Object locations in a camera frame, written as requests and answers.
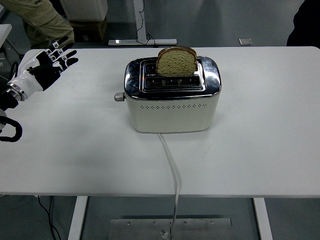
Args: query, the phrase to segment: robot finger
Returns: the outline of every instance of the robot finger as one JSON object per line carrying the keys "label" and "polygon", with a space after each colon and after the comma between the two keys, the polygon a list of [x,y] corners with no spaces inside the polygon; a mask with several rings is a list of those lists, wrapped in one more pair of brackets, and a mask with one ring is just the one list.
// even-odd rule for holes
{"label": "robot finger", "polygon": [[53,66],[54,67],[59,67],[62,71],[65,71],[67,68],[69,68],[72,64],[75,64],[76,62],[78,62],[78,58],[76,57],[72,57],[69,59],[62,59],[60,58],[58,61],[55,61]]}
{"label": "robot finger", "polygon": [[50,53],[48,56],[50,57],[52,62],[55,62],[60,57],[60,55],[62,55],[66,50],[71,48],[74,44],[75,44],[74,42],[70,42],[69,44],[65,45],[61,49],[57,49],[54,52]]}
{"label": "robot finger", "polygon": [[58,49],[59,46],[64,43],[66,40],[68,40],[68,36],[64,36],[63,38],[59,39],[58,41],[55,41],[49,48],[45,50],[46,54],[50,55],[54,50]]}
{"label": "robot finger", "polygon": [[61,56],[60,58],[58,58],[57,60],[63,59],[63,60],[68,60],[70,57],[72,57],[73,55],[75,55],[77,53],[77,50],[73,50],[71,52],[68,52],[66,55]]}

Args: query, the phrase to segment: metal base plate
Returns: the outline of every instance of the metal base plate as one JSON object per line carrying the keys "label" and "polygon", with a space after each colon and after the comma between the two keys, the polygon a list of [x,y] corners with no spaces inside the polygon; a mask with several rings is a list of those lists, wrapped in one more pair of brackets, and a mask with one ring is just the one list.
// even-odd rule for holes
{"label": "metal base plate", "polygon": [[[109,240],[163,240],[172,219],[111,219]],[[230,218],[178,218],[173,240],[235,240]]]}
{"label": "metal base plate", "polygon": [[177,39],[150,39],[149,41],[138,40],[135,39],[129,40],[109,40],[109,46],[144,46],[144,45],[177,45]]}

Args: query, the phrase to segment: toaster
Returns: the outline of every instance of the toaster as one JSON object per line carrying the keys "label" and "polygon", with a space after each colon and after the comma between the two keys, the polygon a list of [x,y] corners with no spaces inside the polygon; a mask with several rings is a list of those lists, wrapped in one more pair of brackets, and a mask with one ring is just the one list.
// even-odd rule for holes
{"label": "toaster", "polygon": [[189,76],[161,76],[157,57],[131,61],[124,75],[124,92],[114,99],[126,99],[132,126],[144,133],[181,133],[209,128],[221,92],[217,64],[197,56],[197,71]]}

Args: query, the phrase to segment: black wire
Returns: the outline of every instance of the black wire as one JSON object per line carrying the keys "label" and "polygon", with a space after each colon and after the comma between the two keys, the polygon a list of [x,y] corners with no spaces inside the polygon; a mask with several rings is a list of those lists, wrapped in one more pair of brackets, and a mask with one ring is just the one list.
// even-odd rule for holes
{"label": "black wire", "polygon": [[52,205],[52,196],[50,196],[50,206],[49,206],[49,211],[41,204],[40,202],[40,197],[38,196],[38,202],[40,204],[40,206],[45,210],[46,214],[48,215],[48,219],[49,219],[49,225],[50,225],[50,230],[51,230],[51,235],[53,237],[54,240],[57,240],[54,234],[53,229],[56,231],[56,233],[58,234],[59,240],[61,240],[60,234],[58,232],[58,230],[56,229],[56,227],[52,224],[51,222],[51,205]]}
{"label": "black wire", "polygon": [[143,0],[143,9],[142,9],[142,11],[139,11],[140,16],[141,16],[141,19],[142,19],[142,24],[141,24],[141,27],[136,30],[136,38],[135,38],[135,41],[136,41],[137,43],[139,43],[139,44],[147,45],[148,42],[150,41],[150,39],[153,39],[153,41],[154,41],[154,44],[153,44],[153,45],[156,46],[156,40],[155,40],[148,32],[145,32],[145,33],[146,33],[145,36],[146,36],[146,39],[147,39],[146,43],[142,43],[142,42],[139,42],[139,41],[138,41],[138,31],[139,31],[140,29],[142,29],[143,26],[144,26],[144,18],[142,17],[142,13],[143,13],[144,11],[145,11],[145,0]]}
{"label": "black wire", "polygon": [[19,67],[19,63],[17,61],[15,61],[12,64],[11,69],[10,69],[9,80],[11,80],[13,76],[16,77],[18,75],[18,67]]}
{"label": "black wire", "polygon": [[15,135],[10,137],[10,136],[0,136],[0,141],[1,142],[11,142],[15,143],[17,142],[21,137],[22,137],[22,126],[20,125],[19,122],[8,118],[7,116],[0,116],[0,122],[4,124],[10,124],[15,128]]}

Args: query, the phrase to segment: toaster lever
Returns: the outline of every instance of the toaster lever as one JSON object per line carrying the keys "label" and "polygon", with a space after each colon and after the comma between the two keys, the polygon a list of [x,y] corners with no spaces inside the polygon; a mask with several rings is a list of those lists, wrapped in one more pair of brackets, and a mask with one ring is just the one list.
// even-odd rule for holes
{"label": "toaster lever", "polygon": [[118,92],[114,95],[114,100],[116,102],[124,102],[125,101],[125,93],[124,92]]}

